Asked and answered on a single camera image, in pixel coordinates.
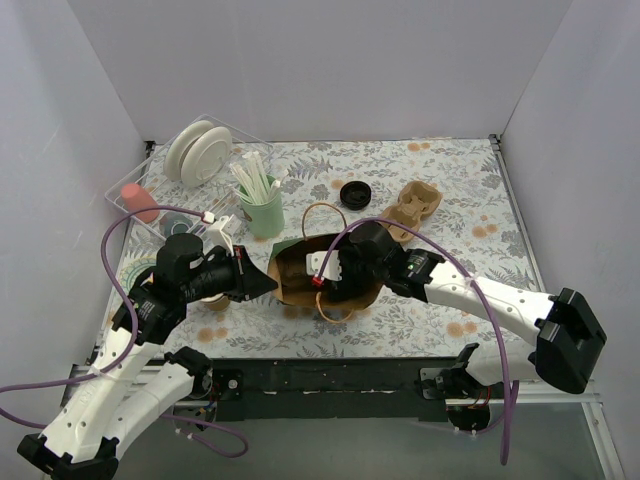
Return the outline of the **green brown paper bag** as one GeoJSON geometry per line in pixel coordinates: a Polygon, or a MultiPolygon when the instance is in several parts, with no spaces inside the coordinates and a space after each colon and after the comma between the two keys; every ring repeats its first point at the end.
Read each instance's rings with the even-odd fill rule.
{"type": "Polygon", "coordinates": [[[369,307],[377,299],[382,285],[354,300],[331,302],[328,300],[329,280],[317,287],[306,274],[305,258],[317,251],[337,251],[331,248],[336,234],[311,236],[306,233],[306,221],[301,221],[300,238],[278,242],[273,245],[267,274],[278,283],[273,295],[280,302],[296,307],[314,308],[325,321],[333,324],[345,323],[356,311],[369,307]]]}

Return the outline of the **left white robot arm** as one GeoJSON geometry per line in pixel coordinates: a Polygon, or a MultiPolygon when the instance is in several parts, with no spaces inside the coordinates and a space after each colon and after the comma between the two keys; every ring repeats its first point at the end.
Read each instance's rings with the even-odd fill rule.
{"type": "Polygon", "coordinates": [[[18,454],[53,479],[112,478],[132,441],[172,404],[186,396],[203,399],[212,390],[211,361],[183,347],[166,354],[152,381],[128,393],[185,320],[188,305],[217,295],[248,301],[276,287],[242,245],[206,251],[195,235],[170,236],[114,315],[91,379],[49,425],[21,440],[18,454]]]}

